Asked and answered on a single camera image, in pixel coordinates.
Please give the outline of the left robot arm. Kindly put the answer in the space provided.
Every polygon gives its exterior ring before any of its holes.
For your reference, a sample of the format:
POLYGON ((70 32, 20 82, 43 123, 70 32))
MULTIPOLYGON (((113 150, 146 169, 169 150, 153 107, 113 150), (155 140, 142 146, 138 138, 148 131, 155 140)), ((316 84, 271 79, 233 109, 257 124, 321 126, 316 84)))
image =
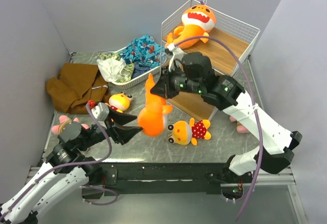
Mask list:
POLYGON ((108 142, 109 149, 112 143, 124 145, 142 131, 142 127, 127 126, 136 120, 136 115, 120 113, 102 102, 94 108, 88 104, 86 109, 94 120, 91 126, 78 118, 60 116, 59 124, 52 128, 59 143, 32 179, 1 205, 1 223, 37 223, 70 190, 100 181, 100 163, 104 159, 86 157, 84 151, 102 141, 108 142))

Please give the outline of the pink frog plush right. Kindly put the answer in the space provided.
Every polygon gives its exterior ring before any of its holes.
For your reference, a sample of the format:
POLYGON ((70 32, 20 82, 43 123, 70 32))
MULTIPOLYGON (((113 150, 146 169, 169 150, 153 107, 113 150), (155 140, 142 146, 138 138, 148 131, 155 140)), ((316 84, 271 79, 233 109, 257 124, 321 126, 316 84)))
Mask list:
POLYGON ((236 120, 234 117, 230 116, 229 119, 231 122, 236 123, 238 133, 249 133, 249 130, 245 126, 243 126, 238 120, 236 120))

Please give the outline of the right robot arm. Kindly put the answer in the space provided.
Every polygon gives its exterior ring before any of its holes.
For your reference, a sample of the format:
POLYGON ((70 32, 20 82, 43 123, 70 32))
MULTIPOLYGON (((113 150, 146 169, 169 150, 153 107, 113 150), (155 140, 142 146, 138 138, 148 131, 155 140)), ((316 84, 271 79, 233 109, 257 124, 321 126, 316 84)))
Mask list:
POLYGON ((216 176, 219 182, 234 183, 257 168, 278 174, 291 164, 293 149, 302 140, 299 131, 289 131, 274 121, 236 79, 216 75, 210 59, 200 52, 171 60, 171 64, 172 70, 167 66, 162 68, 159 80, 150 90, 152 94, 166 99, 174 98, 181 92, 197 94, 263 141, 263 146, 230 156, 216 176))

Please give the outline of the pink frog plush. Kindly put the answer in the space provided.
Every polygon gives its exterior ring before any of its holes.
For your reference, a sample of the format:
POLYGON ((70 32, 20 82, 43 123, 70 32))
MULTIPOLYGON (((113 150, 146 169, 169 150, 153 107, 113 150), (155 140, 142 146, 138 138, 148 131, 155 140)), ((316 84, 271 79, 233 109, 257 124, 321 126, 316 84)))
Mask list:
POLYGON ((236 120, 234 117, 230 116, 229 119, 231 122, 236 123, 238 133, 249 133, 249 130, 245 126, 243 126, 238 120, 236 120))
POLYGON ((57 135, 60 144, 69 150, 79 149, 80 151, 87 151, 86 145, 86 131, 89 126, 80 123, 78 118, 70 119, 66 115, 59 117, 59 125, 52 127, 52 133, 57 135))

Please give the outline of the large orange shark plush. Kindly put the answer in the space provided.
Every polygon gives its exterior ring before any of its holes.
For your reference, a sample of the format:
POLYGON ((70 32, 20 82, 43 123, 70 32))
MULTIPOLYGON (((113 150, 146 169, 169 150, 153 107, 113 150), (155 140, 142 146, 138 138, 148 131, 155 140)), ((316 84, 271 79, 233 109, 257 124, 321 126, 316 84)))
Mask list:
POLYGON ((187 38, 194 36, 209 36, 209 32, 216 25, 216 16, 204 1, 200 4, 191 6, 185 10, 181 16, 182 26, 178 26, 173 32, 167 35, 167 43, 179 43, 187 38))

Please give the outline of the blue patterned cloth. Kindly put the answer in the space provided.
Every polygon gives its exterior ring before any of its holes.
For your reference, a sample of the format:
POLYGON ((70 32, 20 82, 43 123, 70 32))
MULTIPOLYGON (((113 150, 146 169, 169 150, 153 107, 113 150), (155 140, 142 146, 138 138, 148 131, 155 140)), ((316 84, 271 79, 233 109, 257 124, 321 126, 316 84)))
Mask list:
POLYGON ((143 35, 134 39, 123 50, 119 51, 119 55, 127 65, 134 64, 131 77, 131 79, 134 79, 160 66, 160 57, 164 50, 164 46, 158 44, 154 37, 143 35))

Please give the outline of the brown garment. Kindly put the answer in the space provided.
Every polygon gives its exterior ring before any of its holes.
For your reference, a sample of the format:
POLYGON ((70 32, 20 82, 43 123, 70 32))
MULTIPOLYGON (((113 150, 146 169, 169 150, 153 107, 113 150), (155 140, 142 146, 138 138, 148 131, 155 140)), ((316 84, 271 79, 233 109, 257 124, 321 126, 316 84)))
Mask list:
POLYGON ((86 114, 88 101, 107 102, 111 96, 108 82, 94 64, 65 63, 45 89, 56 111, 73 115, 86 114))

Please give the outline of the white green cloth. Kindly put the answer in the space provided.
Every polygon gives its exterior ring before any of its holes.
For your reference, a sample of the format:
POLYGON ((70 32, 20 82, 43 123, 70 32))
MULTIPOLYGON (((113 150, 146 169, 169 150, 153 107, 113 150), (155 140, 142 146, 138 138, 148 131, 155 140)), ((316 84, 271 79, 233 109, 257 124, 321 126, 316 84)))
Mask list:
POLYGON ((100 53, 97 65, 107 82, 125 83, 132 79, 135 64, 127 64, 118 52, 100 53))

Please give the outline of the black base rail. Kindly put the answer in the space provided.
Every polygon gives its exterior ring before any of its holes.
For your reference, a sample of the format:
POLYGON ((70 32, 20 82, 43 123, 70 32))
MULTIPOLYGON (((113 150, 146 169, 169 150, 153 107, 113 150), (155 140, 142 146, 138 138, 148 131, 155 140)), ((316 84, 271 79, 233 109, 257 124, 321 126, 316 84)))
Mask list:
POLYGON ((220 194, 222 184, 250 183, 252 174, 222 178, 223 163, 101 163, 88 183, 119 194, 220 194))

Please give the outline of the white laundry basket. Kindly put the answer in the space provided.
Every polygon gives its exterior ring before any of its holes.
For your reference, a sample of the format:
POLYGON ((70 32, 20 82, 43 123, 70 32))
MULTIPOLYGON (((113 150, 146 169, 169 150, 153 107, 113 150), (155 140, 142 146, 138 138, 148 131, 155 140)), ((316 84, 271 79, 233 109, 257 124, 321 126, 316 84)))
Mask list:
POLYGON ((166 54, 161 54, 160 55, 160 64, 161 64, 161 66, 155 67, 155 68, 153 68, 153 69, 151 69, 151 70, 149 70, 149 71, 147 71, 147 72, 145 72, 145 73, 143 73, 143 74, 141 74, 141 75, 139 75, 139 76, 137 76, 137 77, 135 77, 135 78, 127 81, 127 82, 118 83, 118 82, 113 81, 111 83, 113 85, 116 85, 121 90, 132 88, 133 86, 135 86, 135 85, 137 85, 137 84, 139 84, 139 83, 141 83, 143 81, 146 81, 147 78, 148 78, 149 73, 151 73, 153 76, 156 75, 156 74, 158 74, 160 72, 160 68, 164 64, 166 64, 168 62, 169 62, 168 56, 166 54))

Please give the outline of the pink frog plush left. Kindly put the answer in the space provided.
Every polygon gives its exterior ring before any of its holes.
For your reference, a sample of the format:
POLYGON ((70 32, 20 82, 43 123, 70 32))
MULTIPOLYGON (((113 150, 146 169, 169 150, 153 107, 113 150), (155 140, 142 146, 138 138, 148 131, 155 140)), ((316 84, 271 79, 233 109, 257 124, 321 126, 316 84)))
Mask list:
POLYGON ((78 118, 70 119, 66 115, 59 117, 59 125, 52 127, 52 133, 57 135, 60 144, 69 150, 79 149, 80 151, 87 151, 86 145, 86 131, 89 126, 80 123, 78 118))

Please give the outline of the yellow frog plush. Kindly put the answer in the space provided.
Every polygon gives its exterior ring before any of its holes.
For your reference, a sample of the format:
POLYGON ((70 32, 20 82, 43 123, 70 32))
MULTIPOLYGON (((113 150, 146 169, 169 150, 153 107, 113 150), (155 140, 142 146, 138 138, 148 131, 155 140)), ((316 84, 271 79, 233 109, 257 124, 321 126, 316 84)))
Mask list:
POLYGON ((168 142, 170 144, 179 144, 186 146, 189 143, 196 146, 197 140, 210 140, 212 135, 209 132, 211 126, 210 120, 195 121, 194 118, 190 118, 189 122, 177 121, 174 124, 169 124, 167 129, 171 132, 168 136, 168 142))
POLYGON ((123 92, 120 92, 112 95, 105 104, 110 108, 123 113, 129 108, 132 99, 132 95, 125 95, 123 92))

